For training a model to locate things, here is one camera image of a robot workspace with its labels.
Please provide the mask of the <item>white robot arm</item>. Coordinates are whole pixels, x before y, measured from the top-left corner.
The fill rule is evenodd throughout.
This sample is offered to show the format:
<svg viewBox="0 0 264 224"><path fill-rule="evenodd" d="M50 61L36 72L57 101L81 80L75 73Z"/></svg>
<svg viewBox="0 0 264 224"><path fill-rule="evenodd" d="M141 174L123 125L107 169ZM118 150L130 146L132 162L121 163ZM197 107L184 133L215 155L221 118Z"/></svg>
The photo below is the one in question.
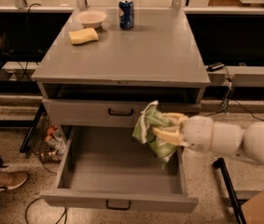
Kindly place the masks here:
<svg viewBox="0 0 264 224"><path fill-rule="evenodd" d="M179 113L163 113L162 116L173 124L152 128L152 133L162 141L264 166L264 121L244 129L204 116L189 118Z"/></svg>

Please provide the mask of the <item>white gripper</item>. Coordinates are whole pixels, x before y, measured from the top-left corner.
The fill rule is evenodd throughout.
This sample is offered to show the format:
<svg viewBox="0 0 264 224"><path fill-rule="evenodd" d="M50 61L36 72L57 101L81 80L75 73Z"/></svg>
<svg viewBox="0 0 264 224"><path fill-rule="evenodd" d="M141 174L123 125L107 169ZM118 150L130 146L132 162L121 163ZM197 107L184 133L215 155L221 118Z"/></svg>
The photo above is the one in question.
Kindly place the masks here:
<svg viewBox="0 0 264 224"><path fill-rule="evenodd" d="M205 152L210 150L214 121L203 116L193 116L188 118L183 113L163 113L173 127L158 128L153 127L152 133L160 140L175 146L181 146L185 141L188 147L195 151Z"/></svg>

